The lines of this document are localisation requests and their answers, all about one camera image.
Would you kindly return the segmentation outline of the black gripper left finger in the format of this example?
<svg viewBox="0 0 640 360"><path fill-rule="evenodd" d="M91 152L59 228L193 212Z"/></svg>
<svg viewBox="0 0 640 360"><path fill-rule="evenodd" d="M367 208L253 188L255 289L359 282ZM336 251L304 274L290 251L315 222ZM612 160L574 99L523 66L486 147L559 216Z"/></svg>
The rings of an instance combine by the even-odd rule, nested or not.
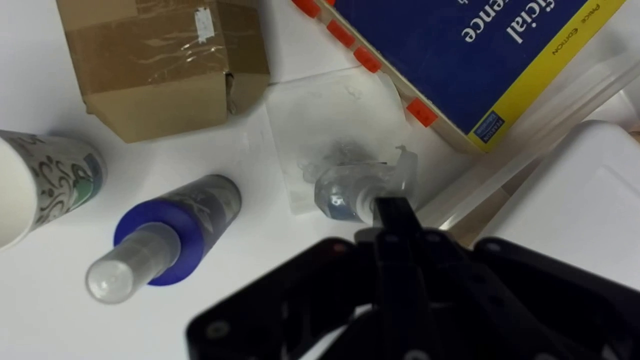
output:
<svg viewBox="0 0 640 360"><path fill-rule="evenodd" d="M401 360L383 299L392 259L384 240L322 240L199 313L188 358L303 360L343 327L322 360Z"/></svg>

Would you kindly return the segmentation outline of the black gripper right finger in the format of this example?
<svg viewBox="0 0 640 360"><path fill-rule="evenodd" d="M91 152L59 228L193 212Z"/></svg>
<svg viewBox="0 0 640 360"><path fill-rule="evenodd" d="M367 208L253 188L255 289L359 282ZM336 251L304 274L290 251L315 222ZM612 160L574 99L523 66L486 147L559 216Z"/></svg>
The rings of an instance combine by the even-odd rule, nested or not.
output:
<svg viewBox="0 0 640 360"><path fill-rule="evenodd" d="M378 197L378 305L389 351L428 360L640 360L640 294L525 245L467 249Z"/></svg>

